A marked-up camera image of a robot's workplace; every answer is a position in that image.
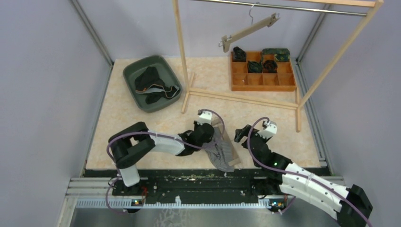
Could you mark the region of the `grey striped underwear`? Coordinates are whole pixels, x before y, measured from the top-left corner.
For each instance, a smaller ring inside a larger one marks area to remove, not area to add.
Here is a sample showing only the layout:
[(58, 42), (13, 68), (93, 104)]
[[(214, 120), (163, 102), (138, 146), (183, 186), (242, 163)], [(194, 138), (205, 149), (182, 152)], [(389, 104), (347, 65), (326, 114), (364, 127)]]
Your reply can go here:
[(227, 141), (222, 138), (219, 127), (214, 127), (212, 141), (204, 145), (212, 165), (223, 172), (234, 172), (235, 168), (229, 164), (233, 161), (232, 149)]

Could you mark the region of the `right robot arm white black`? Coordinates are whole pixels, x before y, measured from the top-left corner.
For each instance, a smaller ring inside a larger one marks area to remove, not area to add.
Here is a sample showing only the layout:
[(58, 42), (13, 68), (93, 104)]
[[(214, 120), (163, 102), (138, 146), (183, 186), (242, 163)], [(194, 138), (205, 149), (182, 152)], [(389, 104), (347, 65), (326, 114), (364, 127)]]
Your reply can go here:
[(267, 191), (293, 195), (321, 209), (341, 227), (365, 227), (373, 206), (365, 191), (357, 186), (346, 187), (328, 181), (291, 159), (273, 152), (267, 142), (276, 134), (276, 126), (263, 130), (246, 125), (236, 129), (234, 141), (250, 152), (254, 165), (267, 171)]

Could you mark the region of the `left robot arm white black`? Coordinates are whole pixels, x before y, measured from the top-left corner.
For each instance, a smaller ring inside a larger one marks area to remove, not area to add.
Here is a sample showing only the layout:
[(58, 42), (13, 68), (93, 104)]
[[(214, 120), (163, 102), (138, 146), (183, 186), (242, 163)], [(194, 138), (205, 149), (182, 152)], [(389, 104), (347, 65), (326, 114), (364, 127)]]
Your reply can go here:
[(149, 130), (144, 122), (137, 122), (110, 137), (106, 151), (122, 177), (124, 191), (135, 196), (142, 189), (136, 163), (146, 154), (162, 152), (188, 156), (210, 146), (214, 133), (214, 128), (208, 123), (195, 122), (193, 130), (166, 135)]

